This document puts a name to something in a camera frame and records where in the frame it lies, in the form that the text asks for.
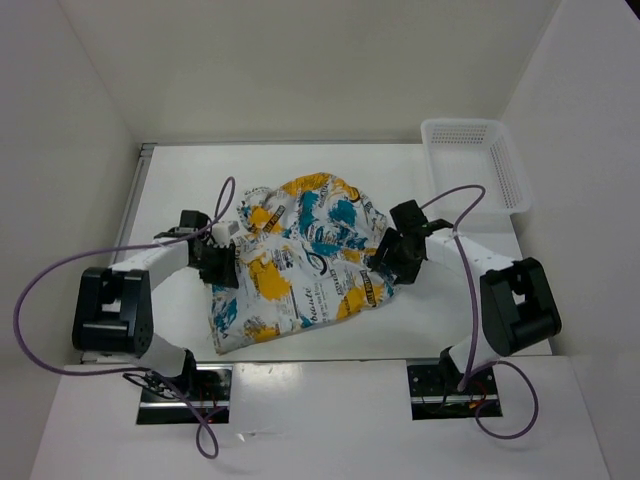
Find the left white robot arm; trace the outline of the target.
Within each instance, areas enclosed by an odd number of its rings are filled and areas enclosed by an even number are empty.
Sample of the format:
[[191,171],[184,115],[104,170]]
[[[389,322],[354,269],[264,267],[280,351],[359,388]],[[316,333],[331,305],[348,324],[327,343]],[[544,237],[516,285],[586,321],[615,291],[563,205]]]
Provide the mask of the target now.
[[88,268],[81,277],[72,329],[80,351],[120,354],[148,369],[154,379],[185,400],[203,382],[193,353],[154,332],[152,292],[173,274],[189,267],[205,284],[236,288],[236,248],[205,236],[175,243],[160,237],[126,261]]

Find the white teal yellow patterned shorts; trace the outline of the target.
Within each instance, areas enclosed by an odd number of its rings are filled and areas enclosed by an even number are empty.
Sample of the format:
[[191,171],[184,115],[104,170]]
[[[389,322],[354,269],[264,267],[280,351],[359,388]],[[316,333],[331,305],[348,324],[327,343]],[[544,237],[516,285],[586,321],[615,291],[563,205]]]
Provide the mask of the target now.
[[212,288],[209,324],[225,355],[343,322],[388,302],[395,275],[371,261],[389,227],[360,189],[330,173],[244,192],[235,288]]

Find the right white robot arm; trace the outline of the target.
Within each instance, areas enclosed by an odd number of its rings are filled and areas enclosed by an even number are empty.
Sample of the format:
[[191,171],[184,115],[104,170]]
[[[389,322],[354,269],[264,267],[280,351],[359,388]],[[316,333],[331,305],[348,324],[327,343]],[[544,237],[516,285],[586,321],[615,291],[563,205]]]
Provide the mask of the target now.
[[482,368],[560,333],[560,314],[538,260],[493,252],[445,220],[404,232],[387,229],[369,265],[409,285],[426,261],[461,276],[471,296],[470,335],[440,354],[438,378],[446,391],[464,391]]

